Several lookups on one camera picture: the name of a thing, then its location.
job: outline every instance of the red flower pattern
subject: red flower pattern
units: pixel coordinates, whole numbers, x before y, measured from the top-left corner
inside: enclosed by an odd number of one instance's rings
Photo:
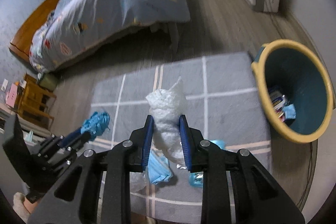
[[[47,49],[50,49],[50,47],[51,47],[51,44],[50,44],[50,42],[49,42],[48,39],[46,39],[46,40],[44,41],[44,45],[45,45],[45,47],[46,47]]]

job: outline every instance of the metal screw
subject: metal screw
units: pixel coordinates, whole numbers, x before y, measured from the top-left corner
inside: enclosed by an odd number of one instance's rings
[[[93,150],[92,149],[88,149],[84,151],[84,157],[91,157],[93,155]]]
[[[199,144],[203,147],[208,147],[210,146],[210,142],[208,140],[201,140]]]
[[[247,156],[250,154],[250,151],[247,150],[247,149],[245,149],[245,148],[243,148],[243,149],[239,150],[239,153],[240,153],[242,156],[247,157]]]
[[[131,140],[126,140],[123,142],[123,147],[130,147],[133,145],[133,142]]]

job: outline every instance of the wooden chair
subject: wooden chair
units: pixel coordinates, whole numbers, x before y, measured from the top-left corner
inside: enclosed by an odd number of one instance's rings
[[[40,108],[43,107],[44,110],[48,109],[48,106],[42,102],[44,95],[53,98],[56,98],[56,95],[38,86],[35,78],[29,75],[25,76],[25,80],[27,84],[20,98],[17,113],[26,121],[45,128],[45,124],[32,117],[42,116],[54,120],[53,116],[40,110]]]

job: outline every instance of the wooden floor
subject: wooden floor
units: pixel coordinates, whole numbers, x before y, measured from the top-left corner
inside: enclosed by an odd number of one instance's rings
[[[80,127],[89,114],[95,83],[114,75],[202,55],[237,51],[255,55],[263,43],[280,38],[293,39],[313,49],[295,20],[256,13],[244,0],[187,2],[191,21],[184,25],[177,55],[169,50],[168,35],[143,30],[105,45],[84,61],[61,71],[62,79],[55,91],[58,97],[50,112],[55,116],[52,133],[66,135]],[[290,143],[273,133],[272,151],[273,174],[298,204],[307,185],[310,146]],[[316,152],[312,154],[314,165]]]

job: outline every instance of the gray mat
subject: gray mat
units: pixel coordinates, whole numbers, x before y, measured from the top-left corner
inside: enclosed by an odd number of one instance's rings
[[[144,126],[149,111],[146,95],[156,88],[169,89],[181,76],[189,126],[199,129],[206,139],[224,140],[227,150],[249,149],[271,171],[269,127],[250,66],[247,53],[239,52],[165,64],[97,83],[91,112],[107,111],[110,130],[85,148],[101,152],[128,139],[134,129]],[[186,170],[173,163],[170,168],[174,177],[169,183],[131,193],[132,211],[167,221],[199,223],[202,189],[189,185]]]

